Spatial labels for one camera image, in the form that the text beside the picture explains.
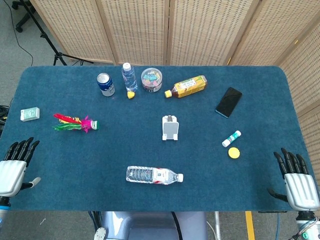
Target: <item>white bottle cap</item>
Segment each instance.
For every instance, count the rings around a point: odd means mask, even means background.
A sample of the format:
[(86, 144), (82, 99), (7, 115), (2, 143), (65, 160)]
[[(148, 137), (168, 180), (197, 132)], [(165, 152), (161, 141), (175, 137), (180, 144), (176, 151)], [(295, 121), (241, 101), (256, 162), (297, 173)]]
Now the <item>white bottle cap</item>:
[(178, 182), (182, 183), (184, 181), (184, 175), (182, 173), (178, 173)]
[(224, 146), (225, 148), (228, 147), (229, 145), (230, 145), (230, 141), (228, 139), (222, 142), (222, 146)]
[(125, 63), (122, 65), (122, 67), (123, 67), (123, 70), (125, 70), (125, 71), (130, 71), (130, 70), (131, 70), (131, 65), (130, 65), (130, 63), (128, 63), (128, 62), (125, 62)]

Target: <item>tripod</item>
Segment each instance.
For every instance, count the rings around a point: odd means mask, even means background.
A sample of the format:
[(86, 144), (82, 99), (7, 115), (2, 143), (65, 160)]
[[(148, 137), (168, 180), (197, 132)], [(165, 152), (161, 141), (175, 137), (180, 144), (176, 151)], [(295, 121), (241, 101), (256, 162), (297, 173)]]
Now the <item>tripod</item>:
[(63, 65), (67, 65), (67, 63), (65, 62), (65, 60), (63, 59), (63, 56), (71, 58), (71, 59), (76, 59), (80, 61), (80, 65), (82, 66), (84, 64), (84, 62), (87, 63), (91, 63), (93, 64), (92, 61), (88, 61), (88, 60), (84, 60), (75, 56), (70, 56), (67, 54), (64, 54), (60, 51), (58, 51), (56, 49), (56, 47), (54, 46), (54, 44), (52, 43), (52, 41), (49, 39), (48, 35), (46, 34), (46, 32), (43, 30), (43, 28), (40, 26), (39, 22), (36, 20), (35, 16), (33, 15), (33, 13), (30, 11), (30, 9), (28, 8), (27, 4), (25, 3), (24, 0), (20, 0), (20, 3), (22, 4), (22, 6), (25, 8), (25, 10), (27, 11), (27, 13), (30, 15), (30, 17), (32, 18), (32, 20), (34, 21), (34, 23), (36, 24), (36, 26), (38, 27), (38, 29), (40, 30), (41, 34), (40, 37), (44, 38), (48, 44), (50, 45), (50, 47), (52, 48), (52, 50), (54, 51), (54, 61), (53, 61), (53, 65), (55, 66), (57, 63), (57, 60), (60, 60), (62, 62)]

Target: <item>woven panel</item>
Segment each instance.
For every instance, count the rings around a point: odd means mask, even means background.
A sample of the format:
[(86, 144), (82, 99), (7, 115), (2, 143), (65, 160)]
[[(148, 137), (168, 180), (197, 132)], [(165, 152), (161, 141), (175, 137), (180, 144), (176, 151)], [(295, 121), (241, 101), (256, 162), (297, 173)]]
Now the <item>woven panel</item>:
[(280, 67), (287, 76), (297, 113), (320, 100), (320, 24)]
[(113, 62), (113, 54), (94, 0), (33, 0), (69, 55)]
[(164, 0), (98, 1), (119, 63), (163, 65)]
[(251, 3), (175, 0), (170, 64), (222, 65)]
[(265, 0), (233, 56), (234, 65), (273, 65), (320, 11), (319, 0)]
[(316, 181), (320, 185), (320, 111), (300, 120), (300, 127)]

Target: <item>blue can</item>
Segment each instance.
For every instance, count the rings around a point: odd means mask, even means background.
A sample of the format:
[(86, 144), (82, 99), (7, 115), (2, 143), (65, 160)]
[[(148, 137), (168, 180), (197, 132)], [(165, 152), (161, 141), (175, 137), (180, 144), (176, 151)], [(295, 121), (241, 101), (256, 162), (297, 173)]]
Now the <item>blue can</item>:
[(104, 96), (110, 97), (115, 93), (115, 87), (109, 74), (100, 73), (96, 78), (96, 82)]

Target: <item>green feather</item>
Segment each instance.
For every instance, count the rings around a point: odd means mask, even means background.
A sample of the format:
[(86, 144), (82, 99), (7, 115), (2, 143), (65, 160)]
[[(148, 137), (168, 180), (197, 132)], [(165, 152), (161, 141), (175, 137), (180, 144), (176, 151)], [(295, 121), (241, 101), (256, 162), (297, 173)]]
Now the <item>green feather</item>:
[(62, 131), (62, 130), (73, 130), (73, 129), (79, 129), (81, 130), (81, 124), (77, 123), (63, 123), (57, 126), (53, 126), (53, 128), (57, 131)]

